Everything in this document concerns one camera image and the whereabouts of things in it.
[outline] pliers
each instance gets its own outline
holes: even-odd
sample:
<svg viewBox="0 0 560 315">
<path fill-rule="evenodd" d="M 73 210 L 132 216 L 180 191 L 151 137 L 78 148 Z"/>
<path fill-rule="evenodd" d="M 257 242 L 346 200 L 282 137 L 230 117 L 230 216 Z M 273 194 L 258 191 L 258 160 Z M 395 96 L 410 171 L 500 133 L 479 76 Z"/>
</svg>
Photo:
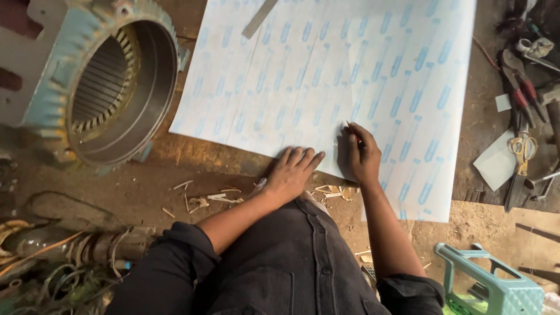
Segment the pliers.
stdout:
<svg viewBox="0 0 560 315">
<path fill-rule="evenodd" d="M 533 114 L 529 110 L 529 105 L 535 109 L 540 120 L 543 123 L 547 123 L 548 119 L 540 109 L 540 103 L 536 97 L 535 87 L 533 86 L 531 80 L 525 75 L 525 66 L 523 65 L 523 61 L 517 58 L 509 49 L 503 50 L 501 61 L 502 72 L 509 80 L 513 89 L 513 97 L 521 109 L 523 116 L 525 116 L 525 119 L 529 123 L 529 126 L 531 128 L 536 127 L 535 120 L 533 120 Z"/>
</svg>

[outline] shirt pocket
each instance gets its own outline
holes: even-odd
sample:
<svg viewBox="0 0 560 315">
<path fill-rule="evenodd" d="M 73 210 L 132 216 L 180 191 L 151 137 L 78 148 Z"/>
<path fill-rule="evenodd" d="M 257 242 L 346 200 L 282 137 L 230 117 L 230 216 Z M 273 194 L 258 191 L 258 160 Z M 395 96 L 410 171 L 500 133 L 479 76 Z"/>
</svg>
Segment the shirt pocket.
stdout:
<svg viewBox="0 0 560 315">
<path fill-rule="evenodd" d="M 391 315 L 379 301 L 362 300 L 363 308 L 367 315 Z"/>
<path fill-rule="evenodd" d="M 220 288 L 209 314 L 292 315 L 294 274 L 258 267 Z"/>
</svg>

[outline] black shirt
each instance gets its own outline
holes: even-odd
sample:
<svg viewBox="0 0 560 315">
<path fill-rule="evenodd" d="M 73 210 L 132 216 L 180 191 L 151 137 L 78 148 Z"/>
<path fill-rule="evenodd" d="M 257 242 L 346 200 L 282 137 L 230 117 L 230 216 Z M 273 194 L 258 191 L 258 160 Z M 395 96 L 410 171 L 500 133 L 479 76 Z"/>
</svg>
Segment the black shirt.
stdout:
<svg viewBox="0 0 560 315">
<path fill-rule="evenodd" d="M 381 303 L 334 221 L 300 198 L 251 226 L 220 257 L 176 222 L 117 288 L 106 314 L 443 314 L 443 287 L 378 279 Z"/>
</svg>

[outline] dirt floor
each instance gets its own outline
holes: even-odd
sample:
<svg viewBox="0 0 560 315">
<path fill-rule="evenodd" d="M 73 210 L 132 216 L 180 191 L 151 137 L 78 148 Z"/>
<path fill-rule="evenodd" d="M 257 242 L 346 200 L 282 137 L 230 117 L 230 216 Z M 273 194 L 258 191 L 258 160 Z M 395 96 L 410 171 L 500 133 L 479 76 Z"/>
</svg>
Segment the dirt floor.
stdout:
<svg viewBox="0 0 560 315">
<path fill-rule="evenodd" d="M 241 193 L 228 192 L 228 197 L 246 198 L 252 191 L 257 178 L 206 173 L 179 168 L 155 168 L 130 163 L 102 177 L 86 177 L 48 166 L 32 160 L 18 159 L 18 184 L 15 189 L 17 203 L 22 205 L 29 196 L 45 190 L 64 192 L 75 198 L 109 210 L 105 215 L 90 207 L 70 201 L 64 197 L 45 195 L 36 200 L 32 210 L 41 216 L 59 218 L 59 223 L 69 229 L 118 229 L 122 224 L 150 225 L 158 230 L 169 228 L 174 219 L 161 208 L 172 212 L 177 220 L 196 223 L 201 219 L 226 210 L 224 202 L 211 202 L 210 207 L 187 214 L 184 200 L 180 196 L 206 196 L 219 193 L 227 186 L 241 189 Z M 194 180 L 185 190 L 172 187 L 186 180 Z M 320 186 L 317 177 L 309 189 Z M 354 194 L 348 203 L 341 197 L 327 199 L 327 208 L 338 224 L 342 237 L 353 252 L 368 250 L 367 225 L 361 221 L 360 196 Z M 560 232 L 560 215 L 533 210 L 514 209 L 508 215 L 503 207 L 480 203 L 454 201 L 448 224 L 425 221 L 402 221 L 429 277 L 442 282 L 444 261 L 433 253 L 438 242 L 446 242 L 458 249 L 468 249 L 472 243 L 480 243 L 487 251 L 506 264 L 517 268 L 527 266 L 553 270 L 560 262 L 560 244 L 515 228 L 515 223 L 524 223 L 542 229 Z M 455 289 L 464 291 L 474 281 L 458 275 Z M 558 291 L 549 281 L 533 278 L 545 291 Z"/>
</svg>

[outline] insulation paper sheet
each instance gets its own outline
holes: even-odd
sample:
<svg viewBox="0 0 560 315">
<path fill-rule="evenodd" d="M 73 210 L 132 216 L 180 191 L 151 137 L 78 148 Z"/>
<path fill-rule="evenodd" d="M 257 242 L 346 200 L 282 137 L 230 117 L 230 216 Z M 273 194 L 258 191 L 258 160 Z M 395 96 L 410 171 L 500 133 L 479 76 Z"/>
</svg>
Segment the insulation paper sheet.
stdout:
<svg viewBox="0 0 560 315">
<path fill-rule="evenodd" d="M 352 179 L 341 127 L 382 151 L 379 181 L 401 219 L 447 222 L 474 0 L 209 0 L 170 132 L 268 155 L 325 151 Z"/>
</svg>

